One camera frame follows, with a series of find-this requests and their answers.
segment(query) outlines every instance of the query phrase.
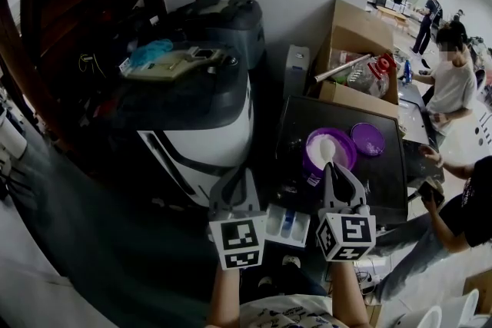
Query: purple lid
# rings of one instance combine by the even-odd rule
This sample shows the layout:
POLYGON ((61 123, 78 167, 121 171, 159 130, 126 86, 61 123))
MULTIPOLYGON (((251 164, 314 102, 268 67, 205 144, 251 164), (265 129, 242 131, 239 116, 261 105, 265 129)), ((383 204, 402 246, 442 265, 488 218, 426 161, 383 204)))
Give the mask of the purple lid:
POLYGON ((384 137, 378 128, 368 123, 352 127, 352 140, 357 150, 368 156, 378 156, 384 151, 384 137))

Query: black t-shirt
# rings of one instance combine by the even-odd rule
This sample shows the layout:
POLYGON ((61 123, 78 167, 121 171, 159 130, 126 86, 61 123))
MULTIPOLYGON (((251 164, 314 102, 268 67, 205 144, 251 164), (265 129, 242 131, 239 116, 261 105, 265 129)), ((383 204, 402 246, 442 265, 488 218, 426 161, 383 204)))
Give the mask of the black t-shirt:
POLYGON ((438 1, 427 0, 427 3, 425 4, 425 8, 428 8, 430 10, 430 13, 425 15, 424 18, 427 18, 429 21, 432 22, 436 16, 438 7, 439 7, 438 1))
POLYGON ((463 194, 453 198, 440 211, 444 223, 457 237, 464 232, 471 247, 492 238, 492 156, 475 164, 471 178, 464 186, 463 194))

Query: dark hair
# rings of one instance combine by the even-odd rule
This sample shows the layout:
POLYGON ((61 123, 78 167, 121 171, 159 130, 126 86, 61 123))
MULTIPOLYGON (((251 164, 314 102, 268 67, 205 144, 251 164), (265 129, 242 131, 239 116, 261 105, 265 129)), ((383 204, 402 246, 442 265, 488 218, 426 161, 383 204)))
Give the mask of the dark hair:
POLYGON ((468 42, 467 29, 461 22, 452 21, 437 32, 436 44, 447 44, 447 47, 464 50, 464 44, 468 42))

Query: beige device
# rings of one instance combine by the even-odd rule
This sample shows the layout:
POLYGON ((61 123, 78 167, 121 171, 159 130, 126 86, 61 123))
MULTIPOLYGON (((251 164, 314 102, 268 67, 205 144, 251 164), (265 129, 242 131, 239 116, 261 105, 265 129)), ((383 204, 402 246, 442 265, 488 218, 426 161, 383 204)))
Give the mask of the beige device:
POLYGON ((224 58, 221 49, 191 47, 168 52, 154 62, 137 68, 127 68, 123 76, 139 81, 173 81, 190 70, 224 58))

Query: white t-shirt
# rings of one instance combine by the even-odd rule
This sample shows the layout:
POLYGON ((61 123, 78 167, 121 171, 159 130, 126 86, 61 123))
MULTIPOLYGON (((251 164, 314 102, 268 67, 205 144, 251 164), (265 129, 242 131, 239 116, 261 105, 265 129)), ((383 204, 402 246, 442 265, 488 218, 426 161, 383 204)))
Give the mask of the white t-shirt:
POLYGON ((241 328, 347 328, 330 314, 331 298, 280 295, 241 305, 241 328))
POLYGON ((448 135, 452 121, 438 124, 432 114, 449 114, 461 108, 473 109, 477 94, 477 79, 473 70, 471 56, 468 54, 467 63, 462 67, 455 67, 450 61, 441 62, 431 74, 436 83, 434 96, 427 103, 432 127, 442 135, 448 135))

